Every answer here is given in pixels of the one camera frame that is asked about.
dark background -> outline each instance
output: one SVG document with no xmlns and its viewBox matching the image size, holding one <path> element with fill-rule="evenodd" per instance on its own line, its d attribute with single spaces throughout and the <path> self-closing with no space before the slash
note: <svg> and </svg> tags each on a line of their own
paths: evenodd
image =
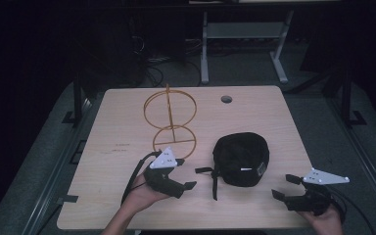
<svg viewBox="0 0 376 235">
<path fill-rule="evenodd" d="M 0 1 L 0 201 L 59 95 L 76 76 L 86 77 L 81 85 L 87 96 L 109 87 L 134 87 L 143 79 L 143 63 L 132 53 L 128 14 L 94 14 L 82 7 L 82 1 Z M 198 33 L 201 14 L 148 11 L 140 20 L 136 29 L 152 47 L 170 48 L 166 53 L 183 60 L 178 45 Z M 351 70 L 376 109 L 376 2 L 323 15 L 297 11 L 288 38 L 303 37 L 311 39 L 303 69 L 323 72 L 339 64 Z M 160 44 L 165 39 L 169 47 Z M 122 66 L 114 67 L 118 62 Z"/>
</svg>

floor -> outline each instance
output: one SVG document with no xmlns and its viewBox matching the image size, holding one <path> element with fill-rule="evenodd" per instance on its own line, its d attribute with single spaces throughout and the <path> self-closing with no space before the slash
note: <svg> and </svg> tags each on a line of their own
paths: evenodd
<svg viewBox="0 0 376 235">
<path fill-rule="evenodd" d="M 316 73 L 300 71 L 306 44 L 288 42 L 281 62 L 289 77 L 281 84 L 268 52 L 273 43 L 256 42 L 257 47 L 240 47 L 225 56 L 210 56 L 210 83 L 207 86 L 277 85 L 286 91 L 314 77 Z M 197 86 L 200 80 L 198 55 L 188 57 L 185 65 L 169 62 L 155 66 L 164 74 L 162 85 Z M 159 80 L 157 70 L 150 70 Z M 152 87 L 147 77 L 140 87 Z M 340 119 L 340 94 L 326 99 L 319 82 L 300 94 L 285 95 L 292 117 L 301 134 L 306 151 L 315 168 L 346 175 L 352 182 L 336 185 L 351 202 L 344 229 L 346 234 L 370 234 L 360 208 L 376 234 L 376 112 L 365 93 L 352 86 L 352 110 L 360 111 L 366 125 L 347 128 Z M 66 196 L 79 154 L 91 130 L 103 92 L 83 106 L 83 120 L 77 127 L 62 123 L 73 110 L 72 84 L 60 96 L 39 136 L 31 147 L 22 168 L 0 205 L 0 234 L 99 234 L 100 231 L 62 231 L 57 228 L 59 204 Z M 310 228 L 264 230 L 271 235 L 315 234 Z"/>
</svg>

wooden table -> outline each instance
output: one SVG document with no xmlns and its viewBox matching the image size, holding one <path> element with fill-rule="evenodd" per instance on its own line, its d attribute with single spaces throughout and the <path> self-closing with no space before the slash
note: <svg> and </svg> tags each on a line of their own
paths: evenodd
<svg viewBox="0 0 376 235">
<path fill-rule="evenodd" d="M 286 182 L 285 174 L 306 175 L 311 164 L 280 89 L 276 86 L 171 88 L 190 94 L 197 113 L 186 127 L 197 137 L 194 153 L 169 177 L 180 183 L 197 181 L 180 199 L 170 198 L 134 216 L 129 229 L 255 229 L 307 226 L 295 212 L 271 196 L 271 189 L 302 195 L 304 187 Z M 61 229 L 103 229 L 120 205 L 123 190 L 137 163 L 153 151 L 158 129 L 144 118 L 144 103 L 164 88 L 117 89 L 106 92 L 58 219 Z M 230 96 L 232 102 L 221 102 Z M 195 106 L 187 97 L 171 94 L 174 124 L 187 120 Z M 147 117 L 167 125 L 165 96 L 147 109 Z M 212 149 L 228 134 L 255 132 L 270 150 L 267 172 L 252 188 L 240 188 L 218 179 L 218 201 L 212 198 L 212 179 L 194 169 L 213 166 Z M 176 157 L 189 144 L 172 146 Z"/>
</svg>

table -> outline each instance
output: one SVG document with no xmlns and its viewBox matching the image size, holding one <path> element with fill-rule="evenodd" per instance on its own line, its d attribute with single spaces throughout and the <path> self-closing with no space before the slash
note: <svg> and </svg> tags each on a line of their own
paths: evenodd
<svg viewBox="0 0 376 235">
<path fill-rule="evenodd" d="M 129 229 L 256 229 L 307 226 L 295 212 L 271 196 L 271 189 L 302 195 L 304 187 L 286 182 L 285 174 L 306 175 L 311 164 L 280 89 L 276 86 L 185 87 L 197 104 L 186 127 L 197 137 L 194 153 L 169 177 L 197 181 L 180 199 L 155 203 L 136 214 Z M 164 88 L 113 89 L 106 92 L 68 192 L 76 203 L 65 202 L 58 218 L 61 229 L 103 229 L 119 208 L 137 163 L 153 151 L 158 130 L 144 119 L 144 103 Z M 231 103 L 221 102 L 230 96 Z M 182 95 L 171 95 L 175 124 L 193 114 L 195 106 Z M 167 124 L 166 100 L 157 98 L 147 117 Z M 213 166 L 212 149 L 218 138 L 255 132 L 267 141 L 270 162 L 260 183 L 252 188 L 227 185 L 218 179 L 218 201 L 212 198 L 212 179 L 194 169 Z M 185 147 L 172 146 L 178 157 Z"/>
</svg>

metal leg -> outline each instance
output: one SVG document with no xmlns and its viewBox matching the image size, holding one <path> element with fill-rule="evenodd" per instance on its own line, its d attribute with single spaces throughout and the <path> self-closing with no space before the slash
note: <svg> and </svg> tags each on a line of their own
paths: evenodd
<svg viewBox="0 0 376 235">
<path fill-rule="evenodd" d="M 204 12 L 203 22 L 203 53 L 201 54 L 201 82 L 209 83 L 209 62 L 207 61 L 207 12 Z"/>
<path fill-rule="evenodd" d="M 286 17 L 286 21 L 283 24 L 282 30 L 279 35 L 279 43 L 277 45 L 276 50 L 273 52 L 270 52 L 270 58 L 274 65 L 274 68 L 276 69 L 277 76 L 279 77 L 279 80 L 281 83 L 287 83 L 288 77 L 286 76 L 285 72 L 283 71 L 282 64 L 279 61 L 280 53 L 282 52 L 283 45 L 285 44 L 286 36 L 288 35 L 289 31 L 289 25 L 292 20 L 294 11 L 290 11 Z"/>
</svg>

